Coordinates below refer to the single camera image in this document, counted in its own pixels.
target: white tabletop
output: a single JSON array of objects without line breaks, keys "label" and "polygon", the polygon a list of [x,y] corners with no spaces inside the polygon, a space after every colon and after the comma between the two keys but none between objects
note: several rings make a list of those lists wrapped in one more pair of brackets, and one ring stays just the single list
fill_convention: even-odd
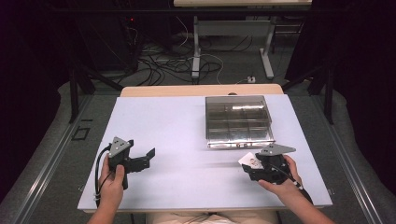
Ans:
[{"label": "white tabletop", "polygon": [[[314,205],[332,205],[318,167],[306,143],[290,99],[284,94],[264,95],[272,130],[280,145],[295,147],[304,187]],[[221,211],[285,208],[271,192],[251,181],[238,163],[258,149],[213,150],[206,147],[205,97],[120,97],[98,152],[114,136],[134,139],[131,158],[156,148],[150,168],[128,174],[119,212]],[[94,165],[78,209],[93,212]]]},{"label": "white tabletop", "polygon": [[175,0],[175,7],[310,6],[312,0]]}]

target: human hand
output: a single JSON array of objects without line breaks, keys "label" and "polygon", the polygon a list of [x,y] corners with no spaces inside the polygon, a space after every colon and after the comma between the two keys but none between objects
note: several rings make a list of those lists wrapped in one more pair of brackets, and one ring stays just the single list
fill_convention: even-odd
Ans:
[{"label": "human hand", "polygon": [[[285,158],[286,162],[289,164],[290,172],[293,178],[300,185],[302,185],[303,184],[302,179],[297,173],[296,162],[290,156],[284,155],[283,157]],[[291,203],[296,202],[296,200],[299,198],[304,199],[304,195],[300,192],[300,190],[294,185],[294,183],[290,179],[285,180],[280,185],[274,185],[265,180],[259,180],[259,184],[268,191],[271,191],[274,194],[276,194],[279,200],[286,206],[289,206]]]},{"label": "human hand", "polygon": [[117,211],[120,206],[123,187],[122,180],[124,178],[125,169],[122,165],[117,165],[116,173],[110,171],[108,166],[108,154],[105,156],[102,166],[102,173],[99,178],[101,200],[99,206],[105,206],[106,209]]}]

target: white table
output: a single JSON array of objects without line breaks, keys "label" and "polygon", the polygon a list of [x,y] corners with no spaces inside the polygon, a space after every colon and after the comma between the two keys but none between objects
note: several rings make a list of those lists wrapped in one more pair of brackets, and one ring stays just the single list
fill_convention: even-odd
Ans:
[{"label": "white table", "polygon": [[[332,205],[318,167],[306,143],[289,97],[264,95],[272,118],[272,130],[280,145],[295,147],[304,187],[316,206]],[[128,174],[119,212],[223,211],[285,208],[281,201],[251,181],[238,163],[249,151],[213,150],[206,147],[205,97],[120,97],[107,125],[98,152],[114,136],[134,139],[131,158],[156,148],[151,167]],[[94,165],[78,209],[96,209]]]},{"label": "white table", "polygon": [[[309,7],[312,0],[175,0],[175,7]],[[260,49],[262,64],[267,78],[274,78],[274,72],[268,58],[269,48],[275,34],[276,17],[269,21],[198,21],[194,17],[194,59],[192,78],[198,78],[200,72],[201,49],[200,35],[254,35],[264,36],[265,44]]]}]

